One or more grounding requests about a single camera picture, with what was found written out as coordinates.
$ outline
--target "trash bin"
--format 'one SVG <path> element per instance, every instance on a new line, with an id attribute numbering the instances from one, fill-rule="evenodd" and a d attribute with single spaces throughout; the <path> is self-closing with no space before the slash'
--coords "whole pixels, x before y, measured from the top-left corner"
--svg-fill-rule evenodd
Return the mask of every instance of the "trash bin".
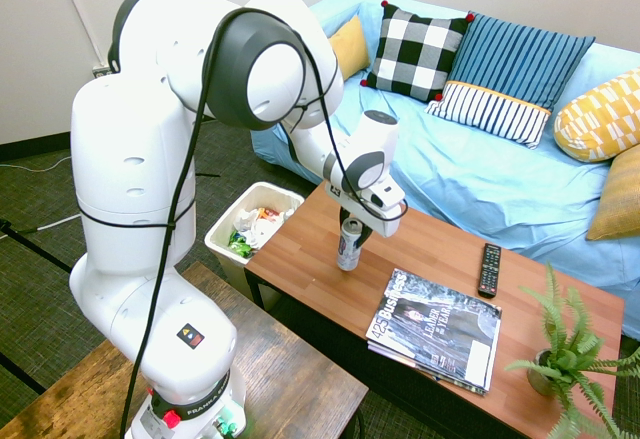
<path id="1" fill-rule="evenodd" d="M 244 273 L 244 267 L 251 258 L 239 256 L 228 247 L 229 237 L 234 229 L 233 222 L 238 213 L 242 209 L 251 211 L 259 207 L 267 207 L 277 212 L 284 212 L 289 209 L 297 209 L 303 202 L 304 198 L 295 192 L 282 189 L 268 182 L 256 182 L 225 211 L 222 217 L 207 232 L 204 242 L 220 261 L 229 284 L 247 298 L 253 300 Z M 260 285 L 260 293 L 267 310 L 271 309 L 280 298 L 279 293 L 267 286 Z"/>

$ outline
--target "couch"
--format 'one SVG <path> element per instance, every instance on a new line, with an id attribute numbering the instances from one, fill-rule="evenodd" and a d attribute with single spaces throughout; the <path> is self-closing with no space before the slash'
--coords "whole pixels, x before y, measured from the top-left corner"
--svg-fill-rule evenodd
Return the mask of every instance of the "couch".
<path id="1" fill-rule="evenodd" d="M 311 9 L 328 37 L 357 15 L 373 64 L 381 1 L 323 0 Z M 388 1 L 425 17 L 467 14 L 413 0 Z M 363 87 L 361 81 L 371 66 L 345 81 L 344 98 L 331 123 L 351 133 L 364 110 L 396 117 L 399 140 L 391 175 L 411 207 L 623 298 L 623 332 L 640 339 L 640 237 L 597 241 L 585 237 L 611 161 L 577 161 L 558 147 L 553 130 L 555 115 L 570 101 L 639 65 L 638 53 L 597 42 L 591 45 L 533 149 L 428 114 L 425 102 Z M 278 127 L 251 135 L 258 157 L 320 183 L 319 177 L 291 159 Z"/>

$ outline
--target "aluminum can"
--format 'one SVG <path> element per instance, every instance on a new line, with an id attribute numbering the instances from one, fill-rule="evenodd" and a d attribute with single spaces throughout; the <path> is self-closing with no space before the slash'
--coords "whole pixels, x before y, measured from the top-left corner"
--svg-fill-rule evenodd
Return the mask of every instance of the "aluminum can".
<path id="1" fill-rule="evenodd" d="M 348 217 L 342 223 L 340 244 L 338 245 L 338 267 L 343 271 L 352 271 L 360 260 L 361 247 L 356 242 L 362 235 L 362 222 L 355 217 Z"/>

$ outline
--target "red button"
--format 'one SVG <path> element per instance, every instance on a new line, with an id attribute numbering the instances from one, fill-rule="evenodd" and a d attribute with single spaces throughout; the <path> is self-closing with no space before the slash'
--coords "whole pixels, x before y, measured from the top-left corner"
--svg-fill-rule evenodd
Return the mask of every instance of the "red button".
<path id="1" fill-rule="evenodd" d="M 178 424 L 180 424 L 180 416 L 178 416 L 173 410 L 167 412 L 164 415 L 163 419 L 164 422 L 167 423 L 167 426 L 169 426 L 169 429 L 173 429 Z"/>

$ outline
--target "yellow pillow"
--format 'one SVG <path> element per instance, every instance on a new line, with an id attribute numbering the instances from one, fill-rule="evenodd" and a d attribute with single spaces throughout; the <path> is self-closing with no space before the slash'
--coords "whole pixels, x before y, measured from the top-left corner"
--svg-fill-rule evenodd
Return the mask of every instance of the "yellow pillow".
<path id="1" fill-rule="evenodd" d="M 613 160 L 587 239 L 637 235 L 640 235 L 640 146 Z"/>
<path id="2" fill-rule="evenodd" d="M 554 136 L 574 159 L 610 159 L 640 142 L 640 67 L 611 79 L 567 104 Z"/>
<path id="3" fill-rule="evenodd" d="M 358 16 L 347 22 L 329 38 L 333 52 L 338 58 L 342 78 L 346 81 L 360 69 L 369 66 L 367 43 Z"/>

